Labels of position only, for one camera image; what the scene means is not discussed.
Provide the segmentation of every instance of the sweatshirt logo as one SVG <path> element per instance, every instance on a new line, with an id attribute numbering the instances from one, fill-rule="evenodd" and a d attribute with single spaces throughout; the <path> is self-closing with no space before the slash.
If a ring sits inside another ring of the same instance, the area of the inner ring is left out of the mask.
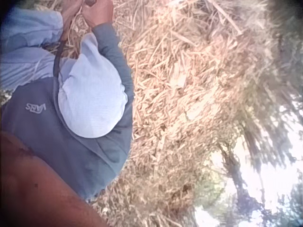
<path id="1" fill-rule="evenodd" d="M 25 109 L 29 110 L 32 113 L 40 114 L 43 110 L 46 110 L 46 105 L 45 105 L 45 103 L 42 105 L 35 105 L 35 104 L 27 103 Z"/>

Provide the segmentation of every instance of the skin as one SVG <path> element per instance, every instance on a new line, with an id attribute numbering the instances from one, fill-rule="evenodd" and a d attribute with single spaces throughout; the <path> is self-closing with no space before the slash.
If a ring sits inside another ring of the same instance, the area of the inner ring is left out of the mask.
<path id="1" fill-rule="evenodd" d="M 91 28 L 112 22 L 111 0 L 97 0 L 91 7 L 83 0 L 64 0 L 62 40 L 67 38 L 71 20 L 81 5 Z M 18 138 L 6 132 L 1 132 L 0 138 L 0 223 L 26 227 L 107 226 L 92 207 Z"/>

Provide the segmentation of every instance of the dried grass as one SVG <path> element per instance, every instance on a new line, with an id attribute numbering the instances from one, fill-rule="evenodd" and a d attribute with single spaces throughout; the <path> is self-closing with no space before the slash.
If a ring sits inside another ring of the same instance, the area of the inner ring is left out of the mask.
<path id="1" fill-rule="evenodd" d="M 274 64 L 267 2 L 114 1 L 135 101 L 129 159 L 94 204 L 110 224 L 181 226 L 204 160 L 238 133 L 239 117 Z M 59 9 L 59 0 L 40 4 Z M 77 57 L 88 31 L 79 13 L 65 56 Z"/>

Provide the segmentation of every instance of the person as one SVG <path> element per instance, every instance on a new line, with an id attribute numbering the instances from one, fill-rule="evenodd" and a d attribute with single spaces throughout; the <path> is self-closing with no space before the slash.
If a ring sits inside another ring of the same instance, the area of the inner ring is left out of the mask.
<path id="1" fill-rule="evenodd" d="M 82 5 L 91 27 L 77 60 L 40 46 L 67 37 Z M 17 137 L 82 199 L 98 195 L 121 171 L 132 137 L 133 81 L 112 26 L 113 3 L 64 0 L 62 12 L 14 8 L 1 27 L 1 130 Z"/>
<path id="2" fill-rule="evenodd" d="M 1 132 L 0 226 L 107 227 L 44 161 Z"/>

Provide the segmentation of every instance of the gray hoodie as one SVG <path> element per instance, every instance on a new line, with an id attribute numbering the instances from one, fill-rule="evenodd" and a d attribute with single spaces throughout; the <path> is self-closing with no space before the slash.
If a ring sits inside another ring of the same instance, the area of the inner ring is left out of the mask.
<path id="1" fill-rule="evenodd" d="M 1 130 L 10 132 L 45 161 L 80 197 L 87 200 L 104 189 L 121 171 L 132 137 L 133 81 L 111 24 L 93 28 L 98 50 L 117 69 L 125 87 L 125 111 L 105 136 L 75 135 L 58 107 L 59 82 L 48 77 L 19 86 L 1 108 Z M 36 104 L 39 110 L 29 111 Z"/>

